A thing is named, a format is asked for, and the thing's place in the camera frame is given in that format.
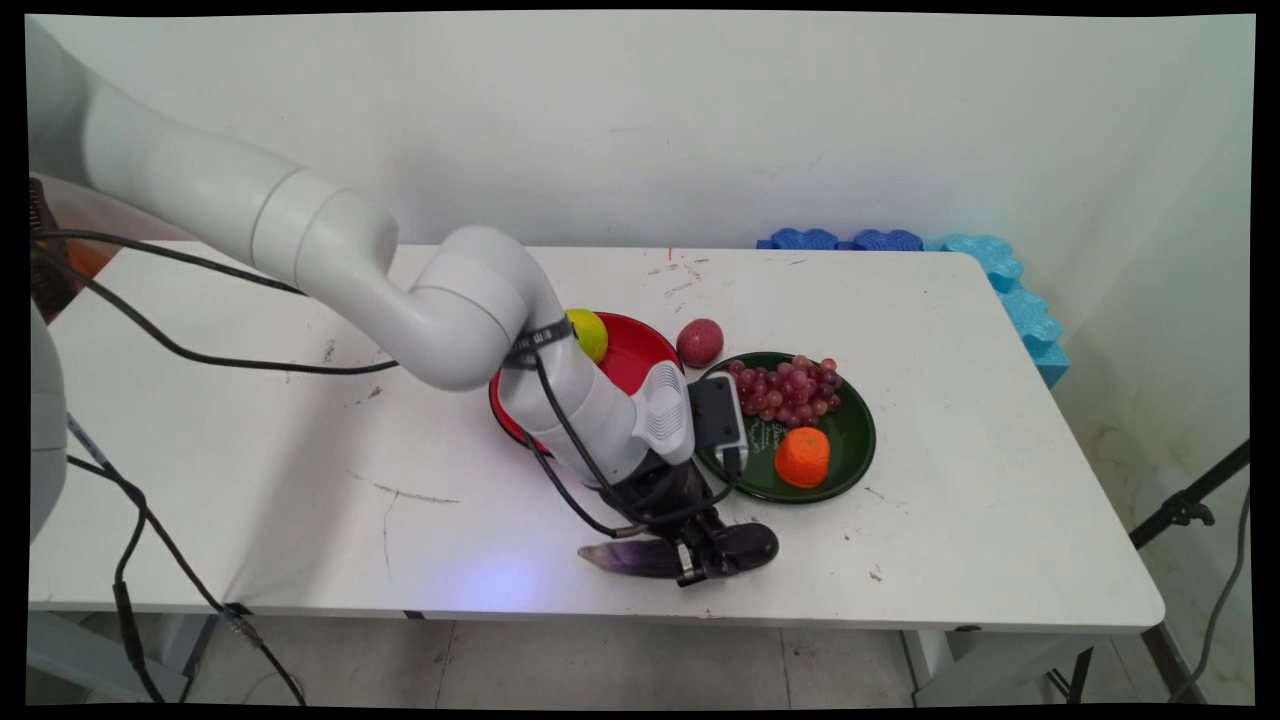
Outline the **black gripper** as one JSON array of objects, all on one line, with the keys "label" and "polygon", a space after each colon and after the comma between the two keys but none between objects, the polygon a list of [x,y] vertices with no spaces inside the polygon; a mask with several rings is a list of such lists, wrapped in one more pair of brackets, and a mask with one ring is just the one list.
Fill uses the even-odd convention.
[{"label": "black gripper", "polygon": [[[640,468],[608,486],[608,506],[623,516],[613,539],[654,536],[675,542],[678,587],[732,577],[739,570],[724,551],[728,525],[716,505],[724,498],[714,491],[695,461],[676,465],[649,452]],[[689,546],[700,546],[700,561]]]}]

